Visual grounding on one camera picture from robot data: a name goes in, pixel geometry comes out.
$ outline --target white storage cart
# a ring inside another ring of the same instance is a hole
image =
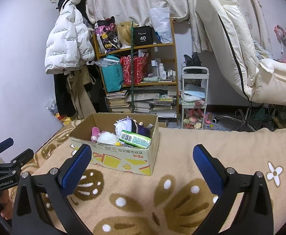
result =
[[[191,73],[186,73],[186,70],[189,69],[202,69],[207,71],[207,74],[191,74]],[[203,80],[207,80],[206,82],[206,89],[205,89],[205,103],[203,105],[195,105],[194,104],[190,104],[190,103],[186,103],[184,102],[184,87],[185,87],[185,80],[189,79],[189,80],[194,80],[194,79],[203,79]],[[182,105],[182,116],[181,116],[181,129],[183,129],[183,120],[184,120],[184,109],[204,109],[204,117],[203,117],[203,121],[202,121],[202,127],[201,129],[204,128],[205,125],[205,115],[206,115],[206,108],[207,108],[207,95],[208,95],[208,81],[209,81],[209,70],[206,67],[184,67],[182,69],[182,93],[181,93],[181,105]]]

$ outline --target human hand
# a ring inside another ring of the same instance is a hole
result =
[[[5,190],[0,194],[0,204],[3,206],[3,210],[0,212],[1,216],[6,220],[12,218],[13,206],[9,198],[9,191]]]

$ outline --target white fluffy plush toy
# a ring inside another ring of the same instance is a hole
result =
[[[105,143],[110,145],[115,145],[118,141],[118,137],[111,132],[102,132],[97,139],[98,143]]]

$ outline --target white wall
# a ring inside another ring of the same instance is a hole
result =
[[[273,58],[281,58],[281,44],[274,33],[274,27],[281,25],[286,27],[286,1],[285,0],[261,0],[263,13],[268,26]],[[183,22],[175,25],[175,40],[177,48],[178,66],[184,62],[183,55],[192,55],[192,39],[190,24]],[[208,104],[246,106],[248,101],[236,93],[222,76],[215,56],[211,52],[199,54],[202,66],[209,69]]]
[[[0,142],[15,142],[1,154],[5,162],[27,148],[37,151],[62,127],[45,108],[55,96],[44,68],[55,8],[50,0],[0,0]]]

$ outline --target purple plush toy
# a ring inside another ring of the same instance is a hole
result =
[[[140,122],[139,124],[136,122],[136,120],[132,120],[131,118],[127,117],[124,119],[120,119],[119,121],[116,121],[117,123],[114,124],[116,126],[116,135],[118,137],[121,136],[121,132],[123,130],[128,132],[134,132],[139,135],[143,135],[145,137],[150,138],[150,129],[145,128],[143,125],[143,122]]]

